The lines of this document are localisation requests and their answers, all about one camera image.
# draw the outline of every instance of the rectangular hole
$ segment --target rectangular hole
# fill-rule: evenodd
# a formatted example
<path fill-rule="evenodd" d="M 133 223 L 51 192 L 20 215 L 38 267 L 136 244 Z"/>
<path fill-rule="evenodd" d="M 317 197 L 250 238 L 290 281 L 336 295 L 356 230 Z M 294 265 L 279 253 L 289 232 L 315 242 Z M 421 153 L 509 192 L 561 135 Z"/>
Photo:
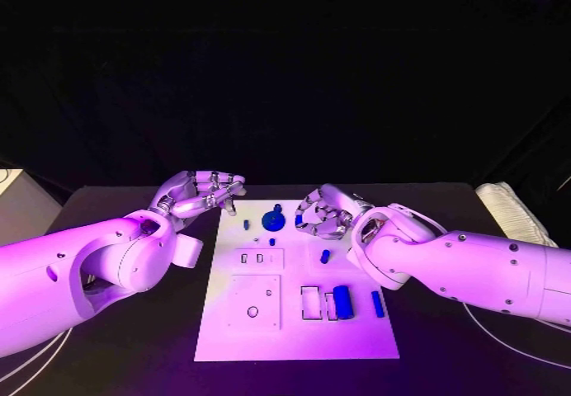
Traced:
<path fill-rule="evenodd" d="M 322 320 L 319 286 L 302 286 L 302 319 Z"/>
<path fill-rule="evenodd" d="M 336 301 L 333 300 L 333 293 L 325 294 L 325 308 L 328 309 L 328 320 L 336 320 Z"/>

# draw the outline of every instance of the blue object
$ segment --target blue object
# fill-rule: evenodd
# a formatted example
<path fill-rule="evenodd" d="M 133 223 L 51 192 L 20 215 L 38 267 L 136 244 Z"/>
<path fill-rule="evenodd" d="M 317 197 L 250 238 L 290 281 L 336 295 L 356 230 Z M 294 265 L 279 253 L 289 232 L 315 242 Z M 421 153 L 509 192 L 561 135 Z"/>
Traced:
<path fill-rule="evenodd" d="M 328 261 L 330 260 L 330 251 L 329 250 L 323 250 L 322 253 L 322 264 L 328 264 Z"/>
<path fill-rule="evenodd" d="M 333 288 L 333 300 L 336 301 L 336 317 L 346 320 L 355 317 L 351 305 L 349 287 L 336 286 Z"/>
<path fill-rule="evenodd" d="M 384 318 L 384 305 L 381 303 L 381 294 L 378 291 L 371 292 L 372 295 L 372 303 L 375 304 L 375 311 L 378 313 L 378 318 Z"/>
<path fill-rule="evenodd" d="M 261 217 L 261 225 L 268 231 L 280 231 L 286 225 L 286 217 L 283 217 L 283 206 L 276 204 L 274 210 Z"/>

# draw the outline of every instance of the dark backdrop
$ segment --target dark backdrop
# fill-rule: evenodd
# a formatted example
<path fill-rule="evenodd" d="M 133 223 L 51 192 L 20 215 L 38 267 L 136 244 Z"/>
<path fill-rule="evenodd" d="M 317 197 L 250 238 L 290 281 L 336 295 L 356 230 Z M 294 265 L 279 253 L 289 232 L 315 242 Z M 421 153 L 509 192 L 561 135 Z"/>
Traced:
<path fill-rule="evenodd" d="M 506 180 L 550 221 L 568 3 L 264 4 L 0 1 L 5 165 L 64 198 L 180 169 L 254 184 Z"/>

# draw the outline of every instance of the hole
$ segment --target hole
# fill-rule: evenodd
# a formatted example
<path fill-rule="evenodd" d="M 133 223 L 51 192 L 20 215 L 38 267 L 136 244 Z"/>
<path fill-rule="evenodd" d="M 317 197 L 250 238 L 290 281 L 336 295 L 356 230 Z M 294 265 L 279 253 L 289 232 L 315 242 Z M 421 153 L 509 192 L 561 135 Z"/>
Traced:
<path fill-rule="evenodd" d="M 258 308 L 257 307 L 250 307 L 248 308 L 248 316 L 251 318 L 255 318 L 258 316 Z"/>
<path fill-rule="evenodd" d="M 58 282 L 58 274 L 56 274 L 56 272 L 54 271 L 54 269 L 51 268 L 51 266 L 48 266 L 48 267 L 45 268 L 45 272 L 46 272 L 48 277 L 51 278 L 51 280 L 52 280 L 54 282 Z"/>

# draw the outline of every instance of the robotic hand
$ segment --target robotic hand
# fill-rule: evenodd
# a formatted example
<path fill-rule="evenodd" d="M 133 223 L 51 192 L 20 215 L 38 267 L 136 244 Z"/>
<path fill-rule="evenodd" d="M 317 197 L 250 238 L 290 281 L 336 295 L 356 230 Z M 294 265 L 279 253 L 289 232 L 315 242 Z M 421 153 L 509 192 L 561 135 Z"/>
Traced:
<path fill-rule="evenodd" d="M 303 222 L 313 203 L 320 224 Z M 348 259 L 382 287 L 397 290 L 414 276 L 450 299 L 570 325 L 571 251 L 463 231 L 449 233 L 400 204 L 374 207 L 330 184 L 302 202 L 296 228 L 326 239 L 339 239 L 352 230 Z"/>
<path fill-rule="evenodd" d="M 0 247 L 0 357 L 33 347 L 147 291 L 170 263 L 193 268 L 202 242 L 178 234 L 219 206 L 235 215 L 244 177 L 180 172 L 147 210 Z M 82 284 L 82 277 L 95 280 Z"/>

